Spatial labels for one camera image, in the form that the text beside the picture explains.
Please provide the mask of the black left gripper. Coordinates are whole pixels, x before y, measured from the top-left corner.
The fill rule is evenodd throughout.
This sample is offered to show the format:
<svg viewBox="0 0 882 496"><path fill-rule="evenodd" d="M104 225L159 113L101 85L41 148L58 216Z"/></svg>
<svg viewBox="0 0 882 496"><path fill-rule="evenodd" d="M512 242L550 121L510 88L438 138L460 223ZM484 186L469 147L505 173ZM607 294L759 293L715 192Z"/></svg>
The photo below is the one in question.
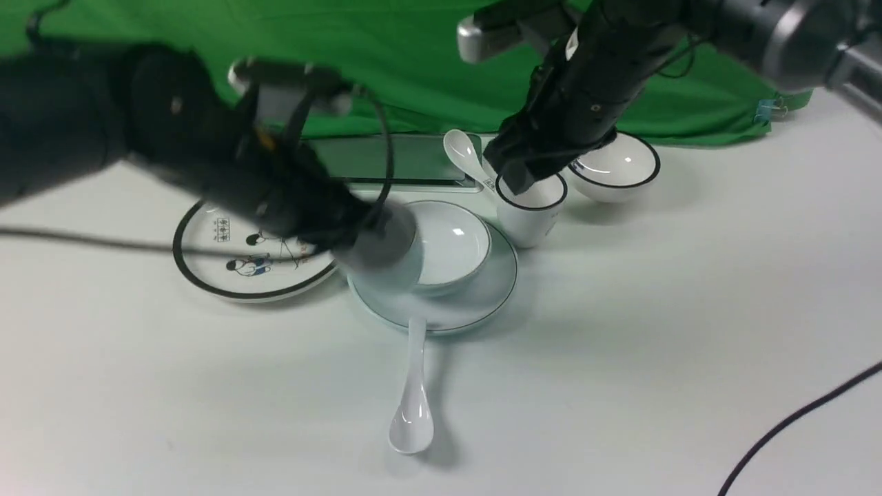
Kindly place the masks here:
<svg viewBox="0 0 882 496"><path fill-rule="evenodd" d="M322 250L353 244L378 223L387 195L361 200L328 175L300 138L311 103L273 133L255 120L256 97L254 84L237 104L225 103L192 52L146 52L130 81L136 164L271 234Z"/></svg>

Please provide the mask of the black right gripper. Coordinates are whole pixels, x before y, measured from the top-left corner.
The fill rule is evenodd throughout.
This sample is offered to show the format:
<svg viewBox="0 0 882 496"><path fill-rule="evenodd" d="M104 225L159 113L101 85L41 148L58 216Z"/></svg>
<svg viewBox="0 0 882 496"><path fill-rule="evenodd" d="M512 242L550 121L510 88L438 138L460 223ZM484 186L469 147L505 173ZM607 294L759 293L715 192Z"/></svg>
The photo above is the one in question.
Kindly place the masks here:
<svg viewBox="0 0 882 496"><path fill-rule="evenodd" d="M565 54L560 40L535 69L527 101L486 149L514 194L599 145L686 37L684 1L593 1Z"/></svg>

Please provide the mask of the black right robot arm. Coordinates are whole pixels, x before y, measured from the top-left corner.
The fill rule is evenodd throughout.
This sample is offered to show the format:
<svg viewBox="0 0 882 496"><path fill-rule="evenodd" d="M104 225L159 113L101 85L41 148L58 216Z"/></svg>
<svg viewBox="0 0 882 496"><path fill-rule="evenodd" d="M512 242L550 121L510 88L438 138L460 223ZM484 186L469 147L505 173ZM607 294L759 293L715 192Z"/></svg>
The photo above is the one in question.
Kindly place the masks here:
<svg viewBox="0 0 882 496"><path fill-rule="evenodd" d="M485 151L516 194L606 142L649 79L703 44L780 93L825 88L880 120L879 1L498 1L457 40L473 65L524 42L543 57Z"/></svg>

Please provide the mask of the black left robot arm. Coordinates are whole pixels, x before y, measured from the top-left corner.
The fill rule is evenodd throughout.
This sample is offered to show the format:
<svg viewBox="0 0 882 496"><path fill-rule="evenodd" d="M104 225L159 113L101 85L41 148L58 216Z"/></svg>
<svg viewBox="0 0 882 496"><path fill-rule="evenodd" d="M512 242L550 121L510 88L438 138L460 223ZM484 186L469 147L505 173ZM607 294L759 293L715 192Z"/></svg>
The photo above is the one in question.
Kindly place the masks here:
<svg viewBox="0 0 882 496"><path fill-rule="evenodd" d="M261 86L227 103L192 51L66 43L4 57L2 205L127 160L271 234L352 245L380 207L300 140L319 98L346 90L331 70L303 73L289 124L273 133L256 121Z"/></svg>

